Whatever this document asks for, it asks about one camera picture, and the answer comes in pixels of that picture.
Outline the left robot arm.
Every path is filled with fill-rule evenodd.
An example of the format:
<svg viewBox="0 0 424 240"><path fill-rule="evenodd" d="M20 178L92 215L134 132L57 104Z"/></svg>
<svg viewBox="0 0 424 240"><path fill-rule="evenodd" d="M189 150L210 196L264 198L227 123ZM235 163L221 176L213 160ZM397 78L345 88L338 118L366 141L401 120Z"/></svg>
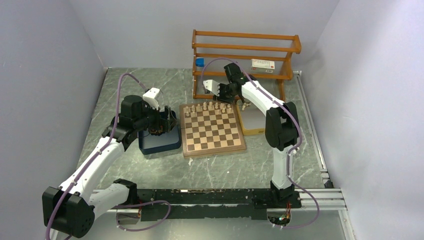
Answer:
<svg viewBox="0 0 424 240"><path fill-rule="evenodd" d="M139 132L160 136L176 125L170 106L161 110L154 97L128 95L118 100L111 124L89 157L60 186L48 187L42 194L45 239L51 238L51 230L81 238L108 210L139 207L142 202L134 182L117 179L98 193L94 188Z"/></svg>

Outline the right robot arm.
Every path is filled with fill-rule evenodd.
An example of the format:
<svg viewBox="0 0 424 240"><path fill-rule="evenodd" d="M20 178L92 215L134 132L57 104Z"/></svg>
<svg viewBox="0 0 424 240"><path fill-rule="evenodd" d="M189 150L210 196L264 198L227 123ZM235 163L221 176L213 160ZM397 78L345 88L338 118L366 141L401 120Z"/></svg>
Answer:
<svg viewBox="0 0 424 240"><path fill-rule="evenodd" d="M282 207L295 193L291 156L298 150L301 137L297 107L293 102L284 102L273 96L236 63L227 64L224 71L227 84L208 79L203 81L203 88L213 94L215 101L230 103L240 97L264 115L265 138L273 150L269 199L275 207Z"/></svg>

